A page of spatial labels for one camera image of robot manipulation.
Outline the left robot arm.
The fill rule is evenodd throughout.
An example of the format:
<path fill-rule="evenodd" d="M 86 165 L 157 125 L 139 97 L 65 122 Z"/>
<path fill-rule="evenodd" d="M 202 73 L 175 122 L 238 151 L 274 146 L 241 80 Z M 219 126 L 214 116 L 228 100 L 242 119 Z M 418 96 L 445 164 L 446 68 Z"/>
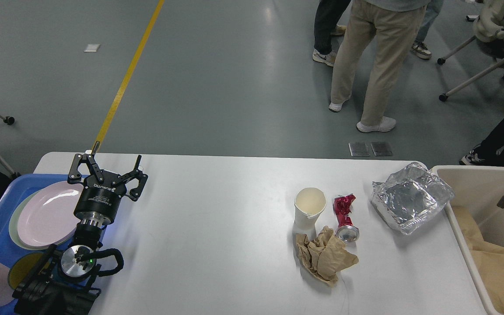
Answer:
<path fill-rule="evenodd" d="M 138 201 L 148 176 L 140 170 L 138 155 L 133 170 L 117 174 L 102 170 L 95 161 L 100 142 L 90 153 L 77 154 L 67 181 L 82 184 L 73 214 L 79 219 L 72 241 L 65 250 L 50 245 L 14 290 L 14 312 L 19 315 L 87 315 L 101 289 L 93 287 L 98 277 L 121 271 L 120 250 L 102 249 L 101 237 L 114 223 L 124 196 Z"/>

